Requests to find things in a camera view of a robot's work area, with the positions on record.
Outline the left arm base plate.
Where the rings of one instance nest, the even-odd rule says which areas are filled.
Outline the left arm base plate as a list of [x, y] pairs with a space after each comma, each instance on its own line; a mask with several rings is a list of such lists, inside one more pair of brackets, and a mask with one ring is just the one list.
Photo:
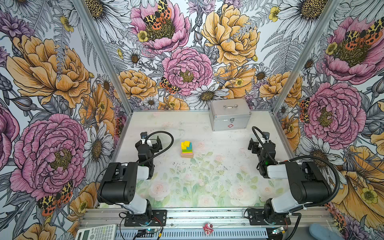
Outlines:
[[152, 210], [141, 215], [128, 214], [125, 217], [125, 227], [165, 227], [167, 222], [167, 210]]

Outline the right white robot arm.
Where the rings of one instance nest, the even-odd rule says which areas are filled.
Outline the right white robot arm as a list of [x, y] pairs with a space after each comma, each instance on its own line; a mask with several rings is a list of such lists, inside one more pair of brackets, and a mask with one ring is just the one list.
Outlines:
[[289, 187], [278, 197], [266, 200], [264, 209], [249, 212], [250, 222], [265, 221], [267, 224], [290, 224], [289, 214], [306, 207], [320, 204], [332, 195], [332, 189], [314, 162], [286, 161], [274, 163], [276, 145], [271, 141], [256, 142], [250, 139], [248, 150], [258, 156], [257, 169], [265, 179], [287, 180]]

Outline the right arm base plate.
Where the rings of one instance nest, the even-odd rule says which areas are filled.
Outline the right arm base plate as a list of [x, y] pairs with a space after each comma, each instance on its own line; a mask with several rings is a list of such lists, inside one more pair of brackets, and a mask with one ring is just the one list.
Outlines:
[[292, 224], [289, 215], [277, 214], [275, 212], [265, 213], [264, 209], [247, 208], [244, 217], [249, 220], [251, 226], [256, 225], [281, 225], [289, 226]]

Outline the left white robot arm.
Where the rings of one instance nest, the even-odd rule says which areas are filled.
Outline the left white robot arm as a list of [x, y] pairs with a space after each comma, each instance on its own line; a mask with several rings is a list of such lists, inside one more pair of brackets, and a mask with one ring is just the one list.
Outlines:
[[119, 205], [127, 210], [126, 223], [148, 226], [153, 220], [149, 200], [136, 193], [138, 180], [150, 180], [155, 165], [152, 157], [163, 149], [161, 140], [141, 139], [135, 144], [138, 162], [111, 163], [105, 169], [98, 193], [98, 201], [108, 205]]

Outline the natural wood block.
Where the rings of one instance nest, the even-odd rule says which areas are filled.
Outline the natural wood block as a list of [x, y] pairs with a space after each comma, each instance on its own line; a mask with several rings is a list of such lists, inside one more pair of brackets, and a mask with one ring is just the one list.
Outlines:
[[193, 153], [181, 153], [181, 157], [191, 159], [194, 157], [194, 154]]

